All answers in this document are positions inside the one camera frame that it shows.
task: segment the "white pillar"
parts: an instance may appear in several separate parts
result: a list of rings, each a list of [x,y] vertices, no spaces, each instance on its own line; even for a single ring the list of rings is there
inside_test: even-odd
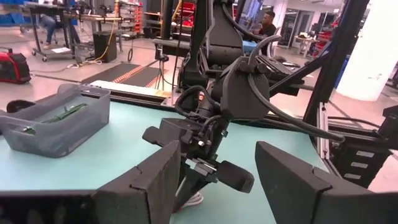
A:
[[[274,25],[276,27],[282,27],[282,24],[285,19],[285,13],[288,1],[289,0],[276,0],[274,3],[274,13],[275,13]]]
[[[337,92],[363,101],[376,101],[398,61],[398,26],[391,17],[398,1],[376,0],[351,58],[340,80]]]

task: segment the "desk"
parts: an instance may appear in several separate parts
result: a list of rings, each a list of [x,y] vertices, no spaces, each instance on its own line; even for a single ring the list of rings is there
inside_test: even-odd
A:
[[[295,36],[294,38],[296,40],[301,41],[300,48],[298,49],[297,53],[301,54],[301,51],[304,51],[304,55],[303,55],[304,57],[307,57],[308,50],[310,50],[311,44],[315,43],[315,42],[318,42],[317,40],[314,40],[314,39],[301,38],[301,37],[298,37],[298,36]]]
[[[78,19],[80,21],[97,22],[98,31],[102,31],[102,23],[103,22],[121,22],[123,20],[121,17],[103,17],[103,16],[100,16],[100,15],[78,15],[78,14],[65,13],[64,16],[65,16],[65,18],[68,19],[68,23],[69,24],[70,24],[70,20],[71,19]],[[115,25],[115,28],[116,29],[114,29],[114,33],[117,33],[118,26]],[[123,45],[122,45],[121,35],[122,35],[122,33],[120,32],[119,35],[118,35],[119,36],[119,49],[122,52],[123,51],[123,49],[122,49]],[[75,41],[72,38],[70,39],[70,45],[72,47],[72,54],[73,55],[75,54],[75,47],[76,46],[77,47],[79,47],[79,46],[87,47],[86,44],[77,44],[77,43],[75,43]]]
[[[112,102],[109,124],[61,159],[12,151],[0,136],[0,191],[98,188],[158,150],[159,147],[142,140],[144,130],[159,126],[163,117],[177,116],[176,113]],[[275,223],[257,174],[256,141],[267,141],[326,170],[305,134],[238,124],[230,124],[228,132],[218,149],[219,159],[229,160],[252,172],[255,182],[251,193],[237,192],[222,183],[210,184],[202,191],[205,199],[201,205],[174,214],[170,223]]]
[[[36,2],[26,2],[25,6],[29,10],[30,20],[32,21],[33,33],[34,33],[34,37],[35,37],[35,41],[36,41],[36,48],[33,49],[32,55],[40,54],[41,56],[43,56],[43,61],[45,62],[45,61],[47,61],[48,55],[70,54],[72,52],[71,50],[65,50],[61,53],[56,53],[53,50],[42,50],[40,48],[39,38],[37,37],[37,29],[34,24],[34,15],[40,15],[40,14],[58,15],[58,16],[60,16],[61,22],[63,24],[65,24],[66,20],[65,20],[65,17],[63,16],[64,7],[53,6],[53,5],[48,5],[48,4],[38,4]],[[65,46],[67,49],[69,49],[67,28],[65,26],[63,26],[62,29],[63,29],[63,38],[65,39]]]

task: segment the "light blue tabletop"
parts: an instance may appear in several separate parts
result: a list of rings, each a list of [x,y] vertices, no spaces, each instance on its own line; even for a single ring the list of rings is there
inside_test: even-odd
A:
[[[176,116],[111,103],[109,124],[61,159],[12,151],[0,137],[0,190],[97,189],[158,150],[159,147],[142,140],[143,132],[149,126],[159,126],[164,117]],[[237,124],[230,124],[228,132],[218,149],[218,160],[228,160],[252,172],[255,183],[251,193],[237,192],[222,183],[210,184],[202,190],[202,204],[184,208],[173,215],[170,223],[275,223],[257,174],[256,141],[267,141],[326,170],[305,134]]]

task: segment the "blue bin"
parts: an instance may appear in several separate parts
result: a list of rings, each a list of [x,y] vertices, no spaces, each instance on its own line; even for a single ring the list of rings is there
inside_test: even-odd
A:
[[[0,15],[0,26],[12,26],[13,23],[11,15]]]
[[[335,82],[335,89],[337,89],[338,84],[340,83],[340,80],[341,80],[341,78],[342,78],[342,76],[344,74],[344,71],[346,70],[346,67],[347,67],[347,64],[348,64],[348,60],[349,60],[349,57],[346,57],[346,60],[344,60],[344,64],[343,64],[343,66],[342,66],[342,68],[340,70],[340,73],[338,74],[337,80]]]
[[[243,52],[245,54],[250,54],[256,46],[257,46],[257,43],[244,40],[243,41]]]

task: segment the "sneaker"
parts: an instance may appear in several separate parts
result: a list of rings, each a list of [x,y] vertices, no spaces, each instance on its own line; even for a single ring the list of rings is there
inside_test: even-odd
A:
[[[194,206],[194,205],[199,205],[203,201],[203,196],[200,192],[197,192],[194,196],[192,196],[178,211],[181,211],[183,208],[189,207],[189,206]]]
[[[50,43],[45,43],[44,46],[43,46],[44,50],[48,50],[50,48],[51,48],[51,44]]]

